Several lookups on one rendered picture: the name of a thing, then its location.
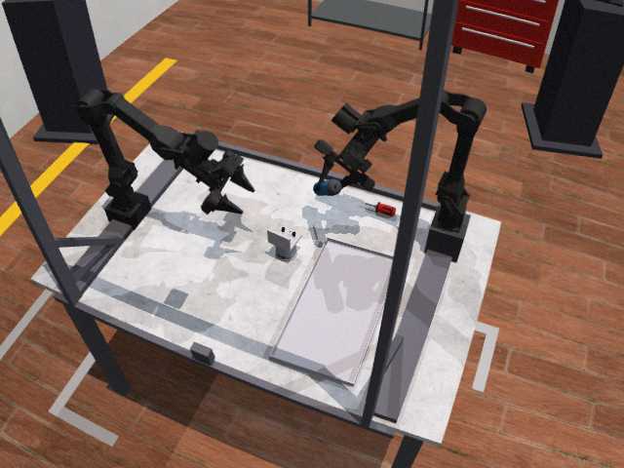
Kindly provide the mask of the red screwdriver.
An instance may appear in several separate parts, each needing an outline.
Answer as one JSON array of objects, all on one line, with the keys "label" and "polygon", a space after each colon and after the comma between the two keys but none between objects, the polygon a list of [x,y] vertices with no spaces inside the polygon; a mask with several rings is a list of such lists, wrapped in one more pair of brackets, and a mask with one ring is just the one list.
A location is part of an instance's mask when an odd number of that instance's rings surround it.
[{"label": "red screwdriver", "polygon": [[384,204],[380,204],[380,202],[378,202],[377,205],[372,205],[372,204],[368,204],[368,205],[374,207],[376,213],[382,213],[384,215],[394,216],[396,212],[396,208],[393,208],[391,206],[387,206]]}]

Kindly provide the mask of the blue electric screwdriver barrel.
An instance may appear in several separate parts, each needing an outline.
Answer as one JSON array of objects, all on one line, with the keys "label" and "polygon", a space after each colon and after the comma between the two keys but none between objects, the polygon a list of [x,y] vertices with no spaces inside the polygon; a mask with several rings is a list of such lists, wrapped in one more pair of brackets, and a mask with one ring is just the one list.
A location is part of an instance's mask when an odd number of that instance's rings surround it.
[{"label": "blue electric screwdriver barrel", "polygon": [[324,180],[320,185],[318,182],[313,186],[314,193],[318,196],[334,196],[341,191],[341,183],[337,179]]}]

